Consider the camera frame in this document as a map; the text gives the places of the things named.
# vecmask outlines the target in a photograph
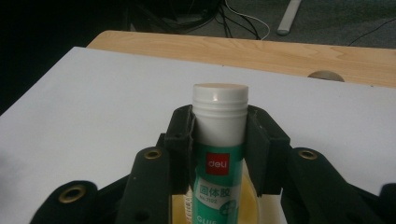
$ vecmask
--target glue stick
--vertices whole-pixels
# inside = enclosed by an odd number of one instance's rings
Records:
[[[237,223],[248,87],[205,83],[193,87],[196,179],[193,224]]]

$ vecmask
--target wooden desk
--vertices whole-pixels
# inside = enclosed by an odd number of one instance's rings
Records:
[[[346,82],[396,88],[396,50],[191,35],[105,31],[88,46],[307,77],[330,70]]]

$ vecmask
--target glue stick cap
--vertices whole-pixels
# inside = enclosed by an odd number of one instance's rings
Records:
[[[248,86],[202,83],[193,88],[195,140],[214,147],[242,144],[248,113]]]

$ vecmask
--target glue stick label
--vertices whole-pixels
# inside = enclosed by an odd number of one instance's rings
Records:
[[[242,180],[242,146],[196,144],[198,159],[192,223],[237,223]]]

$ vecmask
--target deli logo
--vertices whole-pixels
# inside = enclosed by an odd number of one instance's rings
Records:
[[[206,152],[206,173],[209,175],[227,175],[230,168],[229,153]]]

